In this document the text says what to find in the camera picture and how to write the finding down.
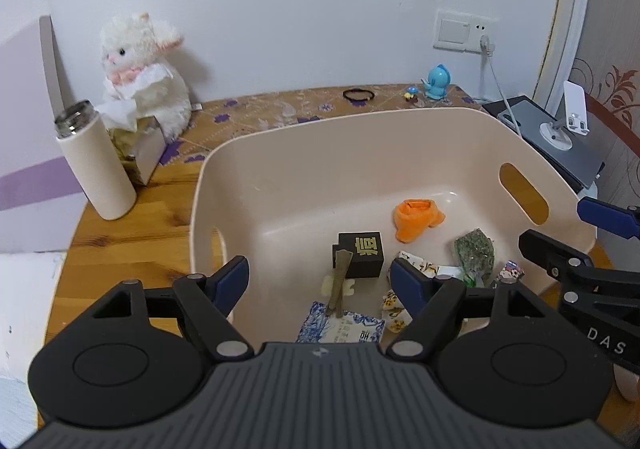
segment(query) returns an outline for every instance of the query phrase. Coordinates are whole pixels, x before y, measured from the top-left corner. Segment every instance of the white water bottle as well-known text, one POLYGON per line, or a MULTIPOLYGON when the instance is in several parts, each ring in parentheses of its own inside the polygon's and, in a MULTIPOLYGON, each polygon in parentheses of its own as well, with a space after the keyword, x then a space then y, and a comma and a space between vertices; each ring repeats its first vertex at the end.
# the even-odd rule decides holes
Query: white water bottle
POLYGON ((89 101, 81 101, 58 115, 55 125, 62 153, 98 214, 105 220, 126 214, 136 201, 136 190, 100 114, 89 101))

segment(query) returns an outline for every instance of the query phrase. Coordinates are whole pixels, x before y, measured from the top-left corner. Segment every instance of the blue dinosaur figurine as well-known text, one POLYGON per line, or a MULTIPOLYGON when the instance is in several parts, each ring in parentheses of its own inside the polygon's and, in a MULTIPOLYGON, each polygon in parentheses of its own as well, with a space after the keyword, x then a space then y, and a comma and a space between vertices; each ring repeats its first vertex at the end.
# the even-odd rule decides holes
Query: blue dinosaur figurine
POLYGON ((451 74, 446 66, 439 64, 429 72, 427 80, 420 80, 424 85, 424 95, 437 101, 447 94, 447 86, 451 83, 451 74))

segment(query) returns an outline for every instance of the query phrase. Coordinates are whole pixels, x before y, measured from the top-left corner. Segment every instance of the bottle lid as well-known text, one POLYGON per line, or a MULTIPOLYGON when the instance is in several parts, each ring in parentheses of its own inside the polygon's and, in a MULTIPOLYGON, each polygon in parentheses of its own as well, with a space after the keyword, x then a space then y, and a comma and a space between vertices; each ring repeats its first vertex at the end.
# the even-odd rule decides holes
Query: bottle lid
POLYGON ((87 100, 80 101, 69 108, 65 108, 62 113, 58 114, 54 121, 58 138, 65 139, 66 137, 75 135, 94 120, 96 115, 97 112, 95 108, 87 100))

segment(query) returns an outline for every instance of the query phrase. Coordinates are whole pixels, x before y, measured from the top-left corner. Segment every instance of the orange plush object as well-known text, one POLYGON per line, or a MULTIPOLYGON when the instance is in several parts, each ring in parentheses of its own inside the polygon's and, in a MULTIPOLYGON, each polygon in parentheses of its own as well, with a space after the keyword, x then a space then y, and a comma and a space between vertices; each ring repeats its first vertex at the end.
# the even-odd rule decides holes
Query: orange plush object
POLYGON ((433 200, 405 200, 394 211, 394 222, 398 229, 396 239, 410 243, 427 227, 440 225, 444 219, 444 214, 433 200))

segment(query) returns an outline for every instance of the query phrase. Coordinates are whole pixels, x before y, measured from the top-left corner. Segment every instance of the white charging cable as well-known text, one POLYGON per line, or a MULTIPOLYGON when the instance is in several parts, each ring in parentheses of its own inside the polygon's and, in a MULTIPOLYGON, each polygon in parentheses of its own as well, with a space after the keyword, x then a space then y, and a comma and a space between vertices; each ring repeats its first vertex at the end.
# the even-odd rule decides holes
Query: white charging cable
POLYGON ((502 88, 500 88, 500 83, 498 83, 498 77, 495 75, 494 62, 491 59, 492 56, 494 55, 495 45, 489 40, 489 36, 487 36, 486 34, 482 36, 482 38, 480 38, 480 49, 484 54, 486 54, 487 59, 489 60, 491 73, 494 75, 495 85, 498 87, 498 92, 500 92, 500 97, 502 97, 502 100, 504 101, 504 105, 507 107, 507 111, 509 112, 509 115, 511 117, 511 122, 513 122, 513 125, 516 128, 516 132, 518 133, 520 138, 522 138, 522 132, 520 131, 518 121, 516 120, 516 117, 513 115, 513 110, 511 109, 511 105, 509 104, 507 98, 504 96, 504 93, 502 93, 502 88))

